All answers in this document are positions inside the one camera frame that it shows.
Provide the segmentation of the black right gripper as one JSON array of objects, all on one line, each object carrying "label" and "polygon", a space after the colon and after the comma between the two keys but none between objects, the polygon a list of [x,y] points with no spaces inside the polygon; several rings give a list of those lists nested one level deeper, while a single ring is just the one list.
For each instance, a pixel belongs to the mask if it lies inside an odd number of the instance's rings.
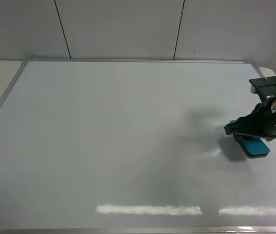
[{"label": "black right gripper", "polygon": [[230,121],[224,130],[236,142],[276,138],[276,97],[260,103],[249,115]]}]

